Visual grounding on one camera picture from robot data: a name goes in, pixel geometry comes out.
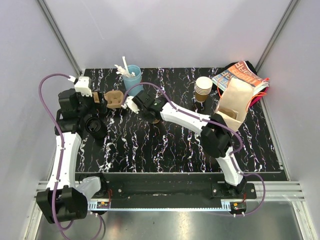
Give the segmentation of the single cardboard cup carrier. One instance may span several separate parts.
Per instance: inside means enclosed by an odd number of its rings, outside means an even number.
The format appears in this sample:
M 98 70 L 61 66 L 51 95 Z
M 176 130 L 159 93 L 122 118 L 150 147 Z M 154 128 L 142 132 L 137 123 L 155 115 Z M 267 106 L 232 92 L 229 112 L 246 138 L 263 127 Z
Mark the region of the single cardboard cup carrier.
M 237 119 L 237 115 L 238 115 L 238 112 L 237 111 L 234 111 L 232 109 L 228 109 L 228 108 L 223 108 L 223 107 L 220 107 L 218 109 L 219 112 L 229 116 L 230 118 L 232 119 Z

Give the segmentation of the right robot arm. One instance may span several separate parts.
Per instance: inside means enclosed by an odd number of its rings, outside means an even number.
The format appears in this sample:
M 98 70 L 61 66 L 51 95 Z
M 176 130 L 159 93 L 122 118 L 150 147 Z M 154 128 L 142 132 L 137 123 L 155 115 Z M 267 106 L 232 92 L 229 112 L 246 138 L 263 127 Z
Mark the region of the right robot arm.
M 142 119 L 153 123 L 166 121 L 187 128 L 199 135 L 200 145 L 205 153 L 216 159 L 224 175 L 228 195 L 239 198 L 245 192 L 247 181 L 234 157 L 232 134 L 219 113 L 212 116 L 187 110 L 167 97 L 151 97 L 145 91 L 129 96 L 126 105 Z

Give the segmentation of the cardboard cup carrier stack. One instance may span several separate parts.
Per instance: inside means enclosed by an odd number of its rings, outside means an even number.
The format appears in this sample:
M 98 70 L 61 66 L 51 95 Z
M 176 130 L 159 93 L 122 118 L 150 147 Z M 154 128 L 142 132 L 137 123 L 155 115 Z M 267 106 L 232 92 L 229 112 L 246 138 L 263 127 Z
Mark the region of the cardboard cup carrier stack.
M 124 94 L 120 90 L 111 90 L 106 93 L 95 91 L 92 96 L 95 104 L 108 109 L 120 109 L 124 100 Z

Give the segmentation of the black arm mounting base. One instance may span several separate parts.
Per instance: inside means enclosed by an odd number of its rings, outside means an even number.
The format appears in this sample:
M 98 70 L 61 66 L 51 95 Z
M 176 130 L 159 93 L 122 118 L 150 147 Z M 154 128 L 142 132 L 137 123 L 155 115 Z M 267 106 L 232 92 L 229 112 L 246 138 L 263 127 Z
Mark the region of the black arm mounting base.
M 130 173 L 130 172 L 77 172 L 77 182 L 87 177 L 101 177 L 106 182 L 105 190 L 111 189 L 114 197 L 131 195 L 200 195 L 211 199 L 255 200 L 257 193 L 254 184 L 243 180 L 239 187 L 225 182 L 219 172 L 191 173 Z

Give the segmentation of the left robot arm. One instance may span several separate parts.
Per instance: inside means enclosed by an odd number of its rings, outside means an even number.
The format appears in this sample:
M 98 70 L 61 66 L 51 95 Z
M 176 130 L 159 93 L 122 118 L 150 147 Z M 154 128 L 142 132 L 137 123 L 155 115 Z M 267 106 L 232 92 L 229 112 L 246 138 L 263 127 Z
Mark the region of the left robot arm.
M 107 126 L 93 116 L 93 98 L 70 88 L 58 94 L 58 102 L 54 165 L 46 189 L 36 195 L 36 203 L 50 224 L 84 219 L 90 200 L 108 194 L 108 184 L 101 173 L 87 176 L 76 185 L 75 167 L 83 133 L 89 133 L 96 141 L 107 135 Z

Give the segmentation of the brown paper takeout bag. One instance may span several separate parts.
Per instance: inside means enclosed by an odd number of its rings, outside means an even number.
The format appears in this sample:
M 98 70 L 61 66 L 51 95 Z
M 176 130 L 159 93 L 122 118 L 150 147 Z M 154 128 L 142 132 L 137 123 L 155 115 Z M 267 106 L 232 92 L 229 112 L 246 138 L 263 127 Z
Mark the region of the brown paper takeout bag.
M 253 96 L 254 88 L 250 84 L 233 77 L 222 94 L 215 113 L 221 115 L 226 126 L 236 132 L 246 119 L 248 104 Z M 233 119 L 219 112 L 219 108 L 234 110 L 237 112 L 237 118 Z

